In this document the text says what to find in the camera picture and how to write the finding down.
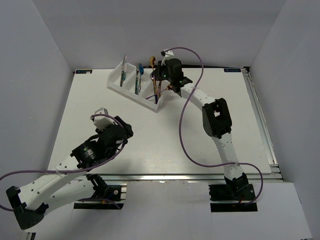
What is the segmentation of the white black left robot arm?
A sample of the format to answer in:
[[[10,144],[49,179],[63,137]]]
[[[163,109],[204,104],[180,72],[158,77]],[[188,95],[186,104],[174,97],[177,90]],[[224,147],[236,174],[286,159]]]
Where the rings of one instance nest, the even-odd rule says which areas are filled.
[[[95,134],[73,149],[54,170],[24,186],[6,190],[22,230],[37,225],[50,212],[82,199],[105,200],[108,185],[90,171],[114,159],[134,135],[132,126],[119,116],[92,115]]]

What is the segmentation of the slim gold spoon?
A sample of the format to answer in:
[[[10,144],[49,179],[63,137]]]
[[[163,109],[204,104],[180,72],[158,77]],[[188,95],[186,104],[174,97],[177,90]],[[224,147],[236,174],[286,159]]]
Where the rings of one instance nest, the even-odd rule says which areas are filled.
[[[152,81],[153,81],[153,77],[155,77],[154,76],[155,63],[156,63],[156,58],[154,56],[151,56],[149,58],[149,66],[152,68],[151,77],[150,77]]]

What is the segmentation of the ornate silver fork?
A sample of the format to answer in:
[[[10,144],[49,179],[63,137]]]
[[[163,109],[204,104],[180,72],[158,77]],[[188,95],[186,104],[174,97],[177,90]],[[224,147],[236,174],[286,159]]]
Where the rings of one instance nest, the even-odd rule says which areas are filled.
[[[141,91],[141,75],[139,74],[139,86],[138,86],[138,89],[139,89],[139,94],[140,94],[140,91]]]

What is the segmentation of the teal handled silver fork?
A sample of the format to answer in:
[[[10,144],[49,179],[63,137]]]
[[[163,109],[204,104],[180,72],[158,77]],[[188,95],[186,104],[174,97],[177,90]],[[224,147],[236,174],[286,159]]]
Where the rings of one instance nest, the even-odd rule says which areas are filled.
[[[139,76],[140,76],[140,72],[139,72],[139,67],[137,65],[136,74],[135,74],[135,91],[134,91],[136,95],[139,95]]]

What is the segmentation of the dark handled steak knife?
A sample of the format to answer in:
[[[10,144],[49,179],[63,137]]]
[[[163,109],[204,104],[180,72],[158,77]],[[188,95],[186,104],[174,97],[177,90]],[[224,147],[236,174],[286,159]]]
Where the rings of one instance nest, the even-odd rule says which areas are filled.
[[[121,64],[121,71],[125,71],[127,73],[127,54],[124,54],[122,64]]]

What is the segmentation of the ornate gold spoon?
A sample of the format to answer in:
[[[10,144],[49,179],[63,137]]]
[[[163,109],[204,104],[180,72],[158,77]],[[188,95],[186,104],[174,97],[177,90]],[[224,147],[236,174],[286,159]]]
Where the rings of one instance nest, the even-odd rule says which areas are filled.
[[[172,85],[169,83],[169,82],[166,82],[166,81],[160,81],[158,83],[158,86],[156,88],[156,92],[154,94],[154,99],[155,99],[155,104],[158,103],[159,101],[159,98],[161,97],[161,94],[164,92],[164,91],[167,91],[167,90],[171,90],[172,89]]]

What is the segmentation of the teal handled table knife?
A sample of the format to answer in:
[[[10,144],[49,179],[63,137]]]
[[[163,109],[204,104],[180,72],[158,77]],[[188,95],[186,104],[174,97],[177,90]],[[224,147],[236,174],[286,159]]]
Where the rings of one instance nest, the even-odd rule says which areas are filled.
[[[120,84],[119,86],[122,87],[123,86],[123,83],[126,79],[126,72],[124,70],[121,71],[121,77],[120,77]]]

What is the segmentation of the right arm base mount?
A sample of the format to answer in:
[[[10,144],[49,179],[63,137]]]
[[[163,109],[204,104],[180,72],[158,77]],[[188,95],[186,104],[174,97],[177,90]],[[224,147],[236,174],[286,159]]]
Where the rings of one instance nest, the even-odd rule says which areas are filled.
[[[210,184],[209,196],[212,202],[222,204],[232,204],[238,207],[242,204],[252,202],[256,198],[256,194],[252,184],[246,184],[240,189],[235,189],[230,184]]]

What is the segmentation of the blue iridescent fork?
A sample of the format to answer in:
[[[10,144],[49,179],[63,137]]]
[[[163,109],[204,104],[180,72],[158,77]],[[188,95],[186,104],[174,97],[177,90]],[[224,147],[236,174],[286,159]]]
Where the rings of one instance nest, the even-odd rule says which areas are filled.
[[[144,67],[141,63],[138,64],[139,73],[142,76],[144,74]]]

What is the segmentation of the purple blue iridescent spoon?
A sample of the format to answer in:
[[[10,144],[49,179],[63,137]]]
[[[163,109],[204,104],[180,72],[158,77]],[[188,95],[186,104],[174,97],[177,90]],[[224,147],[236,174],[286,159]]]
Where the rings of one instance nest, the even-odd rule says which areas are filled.
[[[160,95],[161,93],[163,93],[164,91],[167,91],[167,90],[169,90],[169,89],[166,87],[165,89],[158,91],[156,94],[153,94],[153,95],[146,97],[145,100],[149,100],[157,95]]]

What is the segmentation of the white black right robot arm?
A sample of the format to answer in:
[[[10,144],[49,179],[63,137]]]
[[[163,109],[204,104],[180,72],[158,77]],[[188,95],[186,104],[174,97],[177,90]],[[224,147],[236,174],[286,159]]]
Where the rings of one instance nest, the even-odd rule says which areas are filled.
[[[223,166],[226,195],[236,200],[244,195],[249,185],[247,175],[239,164],[232,141],[232,119],[224,98],[213,98],[200,90],[187,78],[177,58],[159,61],[151,76],[157,81],[168,81],[169,88],[202,113],[205,133],[215,143]]]

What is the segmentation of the rainbow iridescent spoon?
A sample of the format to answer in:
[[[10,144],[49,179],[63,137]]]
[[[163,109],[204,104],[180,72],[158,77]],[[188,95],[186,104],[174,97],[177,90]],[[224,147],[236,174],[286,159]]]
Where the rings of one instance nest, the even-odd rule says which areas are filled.
[[[152,82],[153,82],[153,91],[154,91],[154,94],[156,94],[158,91],[161,90],[161,82],[159,82],[156,77],[153,77],[153,78],[152,78]],[[155,103],[155,104],[158,103],[158,101],[159,101],[159,96],[160,96],[160,95],[156,95],[156,96],[154,97],[154,103]]]

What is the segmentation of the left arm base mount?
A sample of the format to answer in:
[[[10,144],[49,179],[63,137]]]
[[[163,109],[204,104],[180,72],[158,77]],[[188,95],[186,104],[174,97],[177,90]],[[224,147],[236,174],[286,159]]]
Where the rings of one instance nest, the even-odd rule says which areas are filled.
[[[99,174],[89,174],[86,177],[92,185],[91,197],[78,200],[74,209],[79,210],[121,210],[124,206],[121,185],[107,184]]]

